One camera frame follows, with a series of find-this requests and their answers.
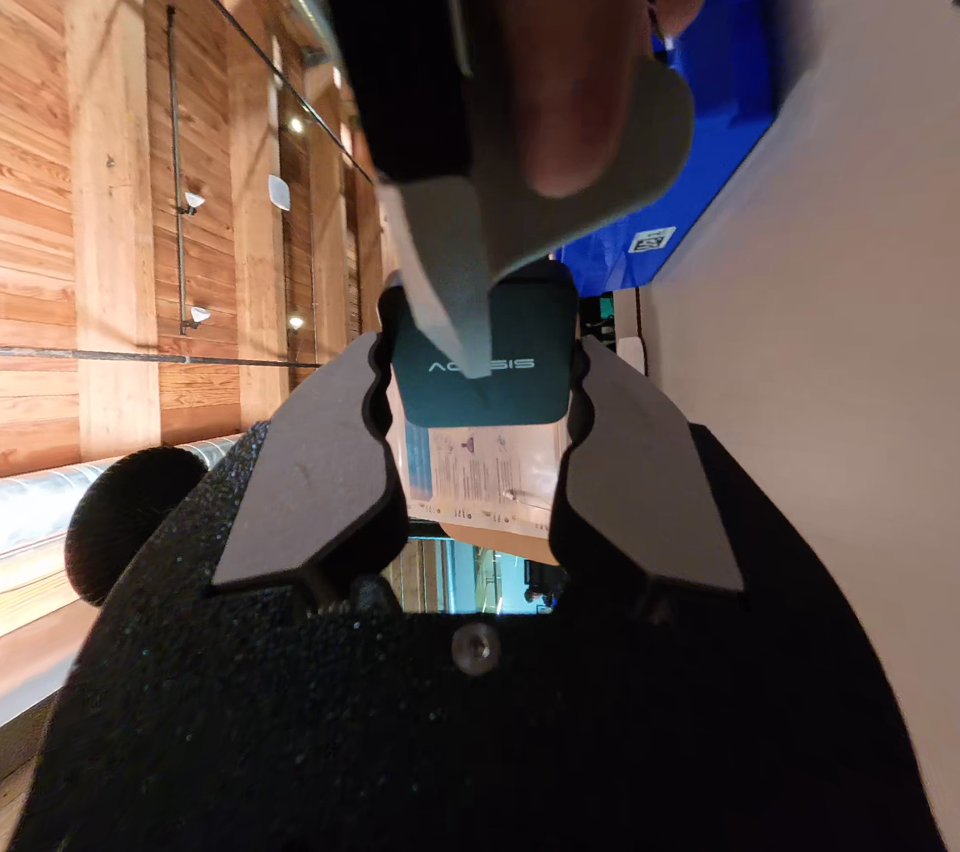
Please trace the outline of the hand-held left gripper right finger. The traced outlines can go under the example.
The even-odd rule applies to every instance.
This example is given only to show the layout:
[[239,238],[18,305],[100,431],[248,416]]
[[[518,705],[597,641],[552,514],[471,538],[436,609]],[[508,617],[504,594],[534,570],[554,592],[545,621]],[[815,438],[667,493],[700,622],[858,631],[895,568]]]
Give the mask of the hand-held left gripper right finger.
[[575,584],[744,591],[688,419],[593,337],[577,344],[568,431],[549,546]]

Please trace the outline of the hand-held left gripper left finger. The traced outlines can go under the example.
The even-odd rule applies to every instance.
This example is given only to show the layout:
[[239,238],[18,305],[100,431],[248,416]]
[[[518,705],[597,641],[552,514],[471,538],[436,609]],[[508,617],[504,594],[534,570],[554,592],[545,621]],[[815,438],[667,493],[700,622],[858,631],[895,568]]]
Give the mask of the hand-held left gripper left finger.
[[216,591],[349,594],[396,559],[409,519],[387,443],[390,379],[389,341],[368,332],[271,416],[211,579]]

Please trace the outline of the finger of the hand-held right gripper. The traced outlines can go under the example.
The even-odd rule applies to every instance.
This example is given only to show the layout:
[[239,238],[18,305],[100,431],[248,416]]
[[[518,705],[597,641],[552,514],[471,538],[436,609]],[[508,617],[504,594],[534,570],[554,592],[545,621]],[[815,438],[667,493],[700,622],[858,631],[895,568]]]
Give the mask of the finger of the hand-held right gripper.
[[375,190],[417,330],[464,378],[489,377],[491,272],[473,184],[435,177]]

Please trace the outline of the blue plastic bin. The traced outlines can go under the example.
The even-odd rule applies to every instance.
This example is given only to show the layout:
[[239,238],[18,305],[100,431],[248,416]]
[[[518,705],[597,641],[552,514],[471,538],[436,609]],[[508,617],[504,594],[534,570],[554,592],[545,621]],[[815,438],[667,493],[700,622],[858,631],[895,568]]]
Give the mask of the blue plastic bin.
[[705,0],[678,38],[652,42],[692,93],[690,154],[662,198],[557,250],[582,298],[651,283],[779,111],[769,0]]

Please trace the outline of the grey desk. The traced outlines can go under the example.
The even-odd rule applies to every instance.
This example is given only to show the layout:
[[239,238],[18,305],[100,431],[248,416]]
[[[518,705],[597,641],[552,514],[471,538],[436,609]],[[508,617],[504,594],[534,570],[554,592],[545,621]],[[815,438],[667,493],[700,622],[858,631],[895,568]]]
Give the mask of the grey desk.
[[845,592],[958,850],[958,8],[775,11],[784,102],[644,292],[650,368]]

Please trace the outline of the person's right hand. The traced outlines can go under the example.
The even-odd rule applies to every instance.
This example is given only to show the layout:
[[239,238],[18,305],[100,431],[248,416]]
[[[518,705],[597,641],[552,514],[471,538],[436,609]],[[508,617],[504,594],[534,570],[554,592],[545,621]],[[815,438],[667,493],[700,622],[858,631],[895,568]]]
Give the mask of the person's right hand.
[[652,52],[648,0],[496,1],[526,178],[546,198],[576,195],[618,151]]

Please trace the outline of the silver ventilation duct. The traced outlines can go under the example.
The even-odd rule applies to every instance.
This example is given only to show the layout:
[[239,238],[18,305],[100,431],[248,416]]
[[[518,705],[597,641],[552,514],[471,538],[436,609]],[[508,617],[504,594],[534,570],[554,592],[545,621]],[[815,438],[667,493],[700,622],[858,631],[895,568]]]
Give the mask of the silver ventilation duct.
[[2,477],[1,557],[64,539],[79,502],[119,457]]

